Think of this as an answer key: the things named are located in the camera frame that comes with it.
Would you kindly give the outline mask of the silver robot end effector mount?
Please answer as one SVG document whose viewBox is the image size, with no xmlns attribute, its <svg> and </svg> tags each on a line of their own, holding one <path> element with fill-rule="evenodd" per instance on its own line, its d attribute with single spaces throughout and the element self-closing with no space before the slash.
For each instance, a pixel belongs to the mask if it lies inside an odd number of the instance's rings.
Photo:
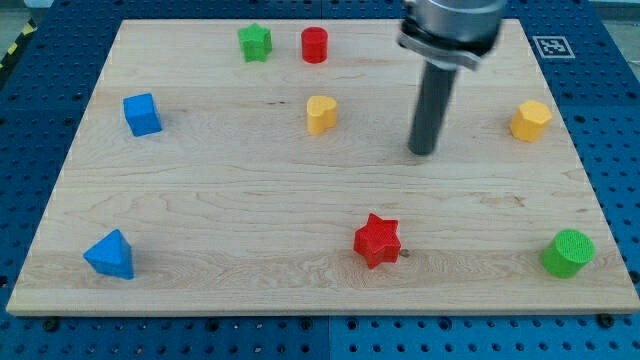
<svg viewBox="0 0 640 360">
<path fill-rule="evenodd" d="M 493 48 L 506 0 L 413 0 L 398 44 L 445 70 L 476 69 Z"/>
</svg>

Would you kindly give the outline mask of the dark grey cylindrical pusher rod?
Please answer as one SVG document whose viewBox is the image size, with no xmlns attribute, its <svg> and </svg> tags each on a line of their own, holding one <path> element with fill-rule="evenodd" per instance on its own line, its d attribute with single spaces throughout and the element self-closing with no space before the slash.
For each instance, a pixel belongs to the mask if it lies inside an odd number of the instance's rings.
<svg viewBox="0 0 640 360">
<path fill-rule="evenodd" d="M 456 74 L 456 69 L 425 63 L 408 140 L 412 153 L 428 156 L 435 150 Z"/>
</svg>

